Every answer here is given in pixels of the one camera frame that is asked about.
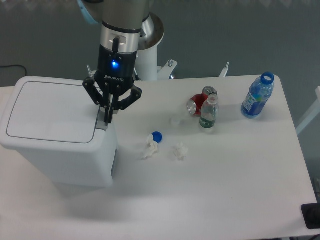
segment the crumpled paper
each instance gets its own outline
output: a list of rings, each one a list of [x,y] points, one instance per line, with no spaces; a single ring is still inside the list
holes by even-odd
[[[144,152],[143,159],[150,158],[152,157],[153,154],[159,151],[158,143],[154,141],[154,136],[152,134],[150,134],[146,138],[146,144],[147,144],[147,149]]]
[[[187,156],[188,150],[189,149],[182,142],[180,142],[173,148],[173,153],[179,160],[182,161]]]

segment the green bottle label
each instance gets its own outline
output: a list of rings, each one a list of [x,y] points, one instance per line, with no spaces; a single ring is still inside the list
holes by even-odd
[[[200,118],[200,125],[205,129],[212,128],[215,125],[215,122],[215,120],[209,121],[207,119],[204,119],[203,117]]]

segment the plastic bottle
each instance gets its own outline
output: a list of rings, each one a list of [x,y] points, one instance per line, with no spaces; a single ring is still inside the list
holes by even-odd
[[[274,90],[275,76],[265,72],[251,85],[246,99],[242,103],[241,112],[248,119],[259,116]]]
[[[201,127],[210,129],[215,125],[218,109],[218,96],[216,94],[210,94],[201,108],[201,117],[199,120]]]

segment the robotic arm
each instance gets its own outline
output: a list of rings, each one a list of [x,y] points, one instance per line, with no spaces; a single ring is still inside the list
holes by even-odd
[[[149,0],[84,1],[103,6],[98,67],[93,77],[83,81],[83,86],[93,102],[105,109],[104,122],[108,125],[114,111],[125,110],[142,94],[134,85],[133,75],[142,23],[149,17]],[[130,96],[119,101],[128,90]]]

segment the bottle cap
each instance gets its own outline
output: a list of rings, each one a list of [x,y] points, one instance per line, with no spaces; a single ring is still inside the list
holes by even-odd
[[[162,141],[162,134],[161,132],[154,131],[152,133],[153,141],[157,142],[158,144]]]
[[[272,84],[274,80],[275,80],[275,76],[269,71],[261,75],[261,82],[265,85]]]
[[[216,94],[210,94],[207,99],[208,104],[214,105],[218,103],[218,96]]]

